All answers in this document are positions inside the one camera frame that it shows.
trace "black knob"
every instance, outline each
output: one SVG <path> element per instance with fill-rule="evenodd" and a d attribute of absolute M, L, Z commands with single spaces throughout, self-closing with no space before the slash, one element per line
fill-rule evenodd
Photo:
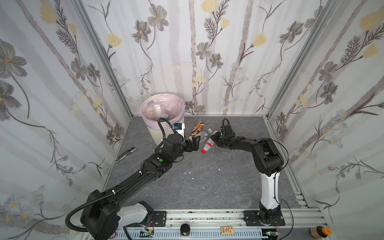
<path fill-rule="evenodd" d="M 181 228 L 180 228 L 181 235 L 188 236 L 190 232 L 191 232 L 191 228 L 189 227 L 188 224 L 184 223 L 183 225 L 181 225 Z"/>

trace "trash can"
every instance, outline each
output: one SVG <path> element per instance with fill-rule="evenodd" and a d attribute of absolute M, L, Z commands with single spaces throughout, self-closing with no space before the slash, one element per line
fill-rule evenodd
<path fill-rule="evenodd" d="M 158 118 L 166 118 L 173 126 L 176 122 L 184 122 L 184 109 L 184 101 L 170 93 L 153 95 L 142 103 L 140 113 L 156 145 L 159 145 L 163 138 L 157 123 Z M 161 125 L 166 137 L 173 133 L 168 123 L 162 122 Z"/>

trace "floral wallpaper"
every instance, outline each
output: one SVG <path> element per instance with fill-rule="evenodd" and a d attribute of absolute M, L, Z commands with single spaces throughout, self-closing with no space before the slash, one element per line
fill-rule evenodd
<path fill-rule="evenodd" d="M 173 93 L 186 114 L 266 114 L 326 1 L 83 0 L 134 114 Z"/>
<path fill-rule="evenodd" d="M 337 239 L 382 238 L 383 64 L 384 5 L 343 0 L 269 116 Z"/>
<path fill-rule="evenodd" d="M 70 2 L 2 1 L 0 21 L 2 238 L 80 239 L 65 215 L 103 189 L 129 119 Z"/>

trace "gray table surface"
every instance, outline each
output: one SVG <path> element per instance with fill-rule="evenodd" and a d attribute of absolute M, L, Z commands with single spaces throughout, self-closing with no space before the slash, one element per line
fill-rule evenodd
<path fill-rule="evenodd" d="M 250 138 L 269 137 L 262 117 L 227 117 L 237 136 Z M 205 128 L 220 130 L 223 117 L 185 117 L 189 136 L 198 121 Z M 130 147 L 137 150 L 115 164 L 107 188 L 133 174 L 140 163 L 148 158 L 156 147 L 143 119 L 133 117 L 119 155 Z M 298 202 L 288 177 L 283 170 L 278 182 L 279 199 L 284 198 L 291 208 Z M 261 176 L 255 167 L 252 154 L 213 146 L 206 154 L 201 151 L 186 152 L 184 160 L 159 179 L 150 182 L 123 206 L 146 201 L 154 209 L 250 209 L 259 208 L 262 195 Z"/>

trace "trash inside bin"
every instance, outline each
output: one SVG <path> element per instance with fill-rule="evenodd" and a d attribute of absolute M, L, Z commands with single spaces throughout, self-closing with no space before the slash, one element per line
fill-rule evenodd
<path fill-rule="evenodd" d="M 158 118 L 166 118 L 172 126 L 176 122 L 184 122 L 184 108 L 184 101 L 170 93 L 153 95 L 142 103 L 140 113 L 156 145 L 160 144 L 163 137 L 157 123 Z M 162 122 L 161 125 L 166 137 L 173 133 L 168 123 Z"/>

